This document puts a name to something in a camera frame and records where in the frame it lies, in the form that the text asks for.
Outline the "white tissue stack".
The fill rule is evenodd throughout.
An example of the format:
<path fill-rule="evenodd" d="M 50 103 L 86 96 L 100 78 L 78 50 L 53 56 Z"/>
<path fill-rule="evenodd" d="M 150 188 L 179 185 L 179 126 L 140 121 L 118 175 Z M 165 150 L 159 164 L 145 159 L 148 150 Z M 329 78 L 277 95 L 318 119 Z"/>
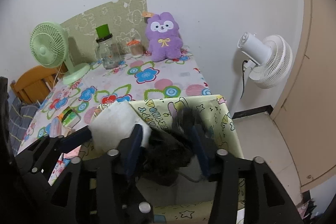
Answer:
<path fill-rule="evenodd" d="M 147 148 L 151 134 L 149 125 L 140 118 L 129 102 L 112 103 L 93 118 L 88 126 L 92 133 L 94 149 L 99 154 L 116 149 L 122 139 L 130 137 L 137 124 L 141 125 L 143 130 L 141 146 Z"/>

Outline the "green orange tissue pack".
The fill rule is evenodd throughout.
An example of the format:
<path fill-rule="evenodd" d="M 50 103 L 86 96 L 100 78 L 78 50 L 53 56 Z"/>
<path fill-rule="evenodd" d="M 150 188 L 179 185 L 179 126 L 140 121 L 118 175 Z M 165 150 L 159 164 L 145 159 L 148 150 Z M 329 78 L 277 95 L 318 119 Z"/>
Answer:
<path fill-rule="evenodd" d="M 61 124 L 67 128 L 73 128 L 80 122 L 80 116 L 71 107 L 65 108 L 58 118 Z"/>

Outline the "pink packet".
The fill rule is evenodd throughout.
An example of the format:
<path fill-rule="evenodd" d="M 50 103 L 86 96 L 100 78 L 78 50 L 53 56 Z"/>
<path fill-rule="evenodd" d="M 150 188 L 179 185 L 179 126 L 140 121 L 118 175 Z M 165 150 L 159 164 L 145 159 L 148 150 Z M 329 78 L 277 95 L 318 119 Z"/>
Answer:
<path fill-rule="evenodd" d="M 73 157 L 78 156 L 81 146 L 76 147 L 72 151 L 63 154 L 63 159 L 72 159 Z"/>

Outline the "grey plaid pillow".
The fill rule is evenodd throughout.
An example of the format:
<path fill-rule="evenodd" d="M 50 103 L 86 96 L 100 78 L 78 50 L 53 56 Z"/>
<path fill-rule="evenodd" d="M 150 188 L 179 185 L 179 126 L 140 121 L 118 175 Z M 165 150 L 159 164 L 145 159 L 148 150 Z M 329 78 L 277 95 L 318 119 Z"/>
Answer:
<path fill-rule="evenodd" d="M 18 97 L 9 100 L 9 137 L 15 156 L 19 153 L 22 143 L 34 132 L 34 116 L 38 110 L 38 103 L 27 104 Z"/>

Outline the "floral tablecloth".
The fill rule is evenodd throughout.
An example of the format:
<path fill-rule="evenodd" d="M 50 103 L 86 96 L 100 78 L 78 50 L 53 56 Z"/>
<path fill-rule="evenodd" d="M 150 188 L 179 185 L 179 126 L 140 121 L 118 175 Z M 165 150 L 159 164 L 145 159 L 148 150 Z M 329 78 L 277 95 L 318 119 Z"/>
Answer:
<path fill-rule="evenodd" d="M 187 46 L 179 59 L 151 61 L 149 53 L 139 58 L 126 55 L 120 65 L 106 70 L 101 61 L 91 63 L 90 71 L 71 84 L 59 81 L 49 94 L 36 99 L 39 110 L 31 117 L 17 149 L 23 151 L 38 138 L 49 135 L 51 126 L 67 108 L 80 120 L 78 130 L 88 124 L 99 105 L 122 101 L 145 101 L 140 114 L 151 126 L 167 129 L 167 119 L 190 96 L 208 96 L 211 91 Z"/>

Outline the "yellow cartoon storage box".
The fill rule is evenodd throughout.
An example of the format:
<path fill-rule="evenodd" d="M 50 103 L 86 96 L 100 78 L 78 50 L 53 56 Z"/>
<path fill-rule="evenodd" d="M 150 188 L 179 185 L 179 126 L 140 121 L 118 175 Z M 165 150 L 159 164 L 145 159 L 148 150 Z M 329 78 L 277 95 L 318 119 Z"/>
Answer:
<path fill-rule="evenodd" d="M 206 127 L 213 132 L 212 139 L 217 146 L 236 157 L 243 157 L 234 123 L 221 95 L 145 99 L 129 103 L 140 118 L 156 130 L 171 129 L 179 109 L 196 109 Z M 111 104 L 96 107 L 91 121 Z M 182 169 L 177 181 L 170 187 L 145 179 L 140 180 L 137 186 L 153 205 L 155 223 L 207 223 L 209 220 L 216 184 L 206 181 L 195 158 Z"/>

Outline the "beige door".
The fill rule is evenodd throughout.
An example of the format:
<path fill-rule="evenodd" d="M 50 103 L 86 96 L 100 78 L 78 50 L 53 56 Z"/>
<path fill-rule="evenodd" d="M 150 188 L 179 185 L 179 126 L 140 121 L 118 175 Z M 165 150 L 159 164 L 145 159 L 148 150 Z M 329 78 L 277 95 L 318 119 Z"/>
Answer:
<path fill-rule="evenodd" d="M 302 192 L 335 175 L 335 0 L 303 0 L 297 54 L 271 118 Z"/>

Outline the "glass mason jar mug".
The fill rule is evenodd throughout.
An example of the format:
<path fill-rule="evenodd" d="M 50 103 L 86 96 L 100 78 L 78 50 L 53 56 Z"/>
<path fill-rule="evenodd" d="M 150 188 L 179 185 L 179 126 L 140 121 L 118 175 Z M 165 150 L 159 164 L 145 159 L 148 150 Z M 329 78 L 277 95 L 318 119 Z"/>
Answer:
<path fill-rule="evenodd" d="M 113 35 L 109 34 L 96 40 L 96 57 L 102 62 L 105 69 L 114 69 L 120 65 L 121 54 L 116 42 L 113 41 Z"/>

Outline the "cotton swab container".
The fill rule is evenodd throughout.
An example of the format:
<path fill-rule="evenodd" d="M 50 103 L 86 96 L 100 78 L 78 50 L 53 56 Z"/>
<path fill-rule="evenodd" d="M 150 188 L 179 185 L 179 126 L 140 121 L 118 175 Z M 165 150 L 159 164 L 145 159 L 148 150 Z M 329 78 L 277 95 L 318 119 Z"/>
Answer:
<path fill-rule="evenodd" d="M 133 39 L 127 43 L 127 46 L 134 58 L 139 58 L 143 55 L 143 46 L 139 40 Z"/>

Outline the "green desk fan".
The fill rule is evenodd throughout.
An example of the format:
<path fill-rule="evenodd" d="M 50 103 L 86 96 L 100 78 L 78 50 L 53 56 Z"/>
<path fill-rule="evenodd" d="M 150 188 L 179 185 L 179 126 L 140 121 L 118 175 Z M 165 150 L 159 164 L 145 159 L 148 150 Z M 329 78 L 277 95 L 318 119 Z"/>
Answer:
<path fill-rule="evenodd" d="M 64 64 L 67 72 L 63 84 L 69 85 L 85 76 L 91 69 L 87 63 L 74 65 L 70 58 L 68 34 L 60 24 L 38 24 L 30 37 L 30 51 L 34 59 L 45 68 L 57 68 Z"/>

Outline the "green cup on jar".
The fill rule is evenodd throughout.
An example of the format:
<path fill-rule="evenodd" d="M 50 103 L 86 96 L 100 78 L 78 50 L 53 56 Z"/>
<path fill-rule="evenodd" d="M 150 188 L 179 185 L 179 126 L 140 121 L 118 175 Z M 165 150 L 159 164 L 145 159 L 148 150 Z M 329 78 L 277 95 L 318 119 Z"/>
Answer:
<path fill-rule="evenodd" d="M 96 32 L 99 39 L 105 38 L 111 34 L 108 24 L 96 27 Z"/>

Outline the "purple plush bunny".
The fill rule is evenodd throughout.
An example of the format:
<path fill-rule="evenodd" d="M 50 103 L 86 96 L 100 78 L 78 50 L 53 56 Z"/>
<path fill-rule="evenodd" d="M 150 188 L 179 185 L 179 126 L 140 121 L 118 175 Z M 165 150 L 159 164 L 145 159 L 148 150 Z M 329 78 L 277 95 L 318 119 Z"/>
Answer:
<path fill-rule="evenodd" d="M 179 59 L 183 42 L 179 25 L 169 12 L 154 14 L 147 20 L 145 35 L 149 41 L 148 51 L 154 62 Z"/>

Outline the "green patterned board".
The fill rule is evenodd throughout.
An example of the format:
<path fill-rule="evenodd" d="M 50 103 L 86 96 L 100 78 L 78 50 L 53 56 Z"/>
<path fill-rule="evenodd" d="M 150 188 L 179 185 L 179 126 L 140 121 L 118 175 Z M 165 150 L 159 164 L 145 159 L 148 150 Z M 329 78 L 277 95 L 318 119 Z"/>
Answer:
<path fill-rule="evenodd" d="M 96 61 L 96 28 L 107 24 L 112 33 L 112 42 L 124 55 L 130 52 L 127 43 L 139 40 L 147 49 L 146 23 L 143 12 L 147 11 L 146 0 L 118 0 L 89 9 L 60 25 L 68 33 L 70 58 L 74 64 Z"/>

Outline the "white standing fan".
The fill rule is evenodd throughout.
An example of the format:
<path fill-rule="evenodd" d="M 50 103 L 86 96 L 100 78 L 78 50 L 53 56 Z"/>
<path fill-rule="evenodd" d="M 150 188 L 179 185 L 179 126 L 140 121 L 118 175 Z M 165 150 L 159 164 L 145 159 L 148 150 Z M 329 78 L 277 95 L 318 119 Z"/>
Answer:
<path fill-rule="evenodd" d="M 232 115 L 244 95 L 248 80 L 259 88 L 270 89 L 289 74 L 293 62 L 291 47 L 280 35 L 271 35 L 260 40 L 255 34 L 245 32 L 237 47 L 247 59 L 241 64 L 241 86 L 229 102 Z"/>

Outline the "brown paper tag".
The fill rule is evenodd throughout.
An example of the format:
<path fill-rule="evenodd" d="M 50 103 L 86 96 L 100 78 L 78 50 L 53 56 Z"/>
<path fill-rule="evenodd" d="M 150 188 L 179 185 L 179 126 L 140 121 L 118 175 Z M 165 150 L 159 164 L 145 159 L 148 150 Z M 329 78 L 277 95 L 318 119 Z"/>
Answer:
<path fill-rule="evenodd" d="M 153 13 L 151 13 L 151 12 L 147 12 L 147 11 L 144 11 L 143 13 L 142 13 L 142 16 L 144 17 L 144 18 L 151 18 L 151 17 L 153 17 Z"/>

